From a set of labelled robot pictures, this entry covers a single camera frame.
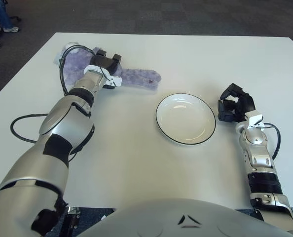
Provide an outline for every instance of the person's leg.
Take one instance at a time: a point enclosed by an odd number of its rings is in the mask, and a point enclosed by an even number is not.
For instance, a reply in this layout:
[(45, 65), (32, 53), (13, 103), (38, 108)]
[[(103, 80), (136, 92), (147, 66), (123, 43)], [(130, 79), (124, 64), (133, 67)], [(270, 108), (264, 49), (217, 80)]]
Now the person's leg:
[(6, 13), (5, 5), (1, 0), (0, 0), (0, 23), (4, 28), (7, 28), (7, 29), (14, 27), (14, 25), (10, 21), (9, 16)]

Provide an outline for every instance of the fluffy purple cloth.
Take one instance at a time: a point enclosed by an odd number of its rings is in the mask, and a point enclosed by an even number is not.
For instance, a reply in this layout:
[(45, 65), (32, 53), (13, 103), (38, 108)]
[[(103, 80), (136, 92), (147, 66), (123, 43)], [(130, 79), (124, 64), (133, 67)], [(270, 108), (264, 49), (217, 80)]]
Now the fluffy purple cloth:
[[(59, 59), (63, 52), (70, 46), (76, 43), (67, 44), (62, 52), (55, 58), (54, 63), (59, 65)], [(67, 56), (65, 65), (63, 68), (64, 81), (66, 85), (74, 85), (79, 79), (83, 77), (84, 68), (89, 65), (92, 58), (92, 54), (83, 49), (74, 49)], [(141, 69), (123, 69), (120, 65), (113, 76), (122, 77), (122, 85), (125, 86), (140, 86), (151, 90), (156, 90), (161, 76), (159, 73), (153, 70), (141, 70)]]

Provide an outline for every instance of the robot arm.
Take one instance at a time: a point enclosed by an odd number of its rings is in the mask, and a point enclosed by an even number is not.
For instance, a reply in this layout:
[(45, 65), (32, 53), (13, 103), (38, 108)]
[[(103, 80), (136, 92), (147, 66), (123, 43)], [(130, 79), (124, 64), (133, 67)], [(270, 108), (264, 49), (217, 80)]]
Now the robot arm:
[(43, 236), (56, 225), (66, 203), (68, 156), (94, 133), (91, 107), (109, 73), (89, 67), (84, 77), (50, 111), (37, 142), (0, 184), (0, 236)]
[[(229, 95), (238, 97), (238, 101), (226, 100)], [(293, 212), (283, 195), (273, 157), (267, 150), (267, 137), (261, 128), (264, 127), (262, 114), (255, 109), (252, 97), (235, 84), (231, 84), (220, 99), (223, 101), (218, 101), (219, 120), (238, 122), (236, 131), (240, 134), (251, 205), (267, 223), (292, 231)]]

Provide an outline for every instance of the robotic hand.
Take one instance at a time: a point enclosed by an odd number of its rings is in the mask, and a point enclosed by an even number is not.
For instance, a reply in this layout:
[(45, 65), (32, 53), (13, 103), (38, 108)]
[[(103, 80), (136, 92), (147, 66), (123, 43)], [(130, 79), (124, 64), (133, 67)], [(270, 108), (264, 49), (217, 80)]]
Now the robotic hand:
[[(227, 100), (231, 95), (237, 102)], [(225, 122), (238, 122), (236, 131), (240, 134), (239, 142), (243, 149), (243, 159), (251, 189), (250, 201), (258, 218), (283, 230), (293, 230), (293, 212), (288, 198), (283, 195), (273, 159), (280, 146), (280, 132), (277, 130), (278, 144), (273, 156), (267, 150), (263, 116), (254, 105), (252, 97), (242, 88), (231, 84), (218, 101), (218, 118)]]

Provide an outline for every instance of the black wire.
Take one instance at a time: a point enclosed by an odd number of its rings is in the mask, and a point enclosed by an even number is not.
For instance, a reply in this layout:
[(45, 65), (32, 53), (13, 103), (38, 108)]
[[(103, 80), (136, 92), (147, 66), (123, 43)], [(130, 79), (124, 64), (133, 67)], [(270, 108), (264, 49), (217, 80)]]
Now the black wire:
[(110, 82), (110, 80), (106, 77), (106, 75), (105, 75), (105, 73), (104, 73), (102, 67), (99, 67), (99, 68), (101, 69), (101, 71), (102, 71), (104, 77), (106, 78), (106, 80), (108, 80), (108, 81)]
[(71, 162), (74, 159), (74, 157), (76, 156), (76, 154), (77, 153), (75, 153), (74, 156), (71, 159), (69, 159), (69, 162)]
[(273, 125), (272, 123), (265, 122), (264, 124), (269, 125), (270, 127), (257, 127), (257, 128), (275, 128), (275, 130), (277, 132), (277, 146), (276, 146), (274, 154), (272, 155), (272, 158), (274, 160), (279, 152), (279, 149), (280, 149), (281, 134), (280, 134), (279, 129), (275, 125)]
[(262, 117), (261, 117), (261, 120), (259, 120), (259, 121), (257, 121), (256, 123), (254, 123), (254, 125), (257, 125), (258, 123), (262, 122), (263, 119), (264, 119), (264, 117), (262, 116)]
[(14, 124), (21, 119), (25, 119), (25, 118), (31, 118), (31, 117), (42, 117), (42, 116), (47, 116), (48, 114), (31, 114), (31, 115), (24, 115), (24, 116), (20, 116), (16, 119), (14, 119), (14, 121), (10, 124), (10, 131), (13, 133), (13, 135), (17, 138), (19, 138), (20, 140), (23, 140), (25, 142), (30, 142), (30, 143), (36, 143), (36, 141), (22, 137), (20, 135), (18, 135), (17, 132), (15, 132), (14, 130)]
[(66, 56), (74, 49), (77, 49), (77, 48), (80, 48), (80, 49), (84, 49), (86, 50), (87, 52), (90, 52), (91, 54), (95, 55), (95, 53), (93, 52), (92, 49), (88, 48), (88, 47), (85, 47), (84, 45), (73, 45), (69, 48), (67, 48), (63, 54), (62, 54), (62, 57), (60, 59), (60, 65), (59, 65), (59, 72), (60, 72), (60, 82), (61, 82), (61, 86), (62, 86), (62, 89), (63, 89), (63, 93), (64, 95), (67, 95), (68, 94), (68, 90), (67, 90), (67, 87), (66, 87), (66, 84), (64, 82), (64, 76), (63, 76), (63, 68), (64, 68), (64, 64), (65, 64), (65, 61), (66, 61)]

